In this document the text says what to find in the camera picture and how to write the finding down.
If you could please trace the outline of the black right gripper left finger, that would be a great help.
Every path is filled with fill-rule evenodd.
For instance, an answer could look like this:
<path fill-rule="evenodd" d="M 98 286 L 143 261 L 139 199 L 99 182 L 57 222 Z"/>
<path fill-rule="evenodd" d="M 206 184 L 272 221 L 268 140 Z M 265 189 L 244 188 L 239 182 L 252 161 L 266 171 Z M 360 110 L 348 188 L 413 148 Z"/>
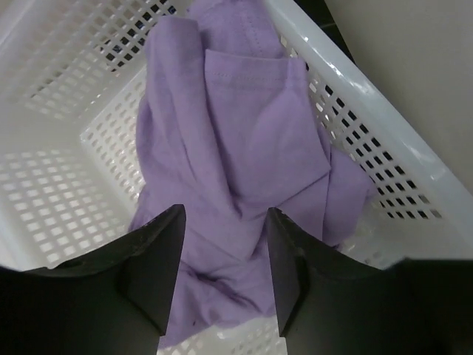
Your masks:
<path fill-rule="evenodd" d="M 55 268 L 1 269 L 3 354 L 155 354 L 166 333 L 185 209 Z"/>

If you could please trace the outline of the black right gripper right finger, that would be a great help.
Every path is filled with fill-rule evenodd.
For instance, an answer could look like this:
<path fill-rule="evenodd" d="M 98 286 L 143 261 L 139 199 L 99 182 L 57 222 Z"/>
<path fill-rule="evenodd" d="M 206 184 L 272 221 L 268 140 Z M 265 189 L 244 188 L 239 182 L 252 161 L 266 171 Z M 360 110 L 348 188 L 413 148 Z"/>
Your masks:
<path fill-rule="evenodd" d="M 470 354 L 472 262 L 402 260 L 380 270 L 276 208 L 266 232 L 279 334 L 289 354 Z"/>

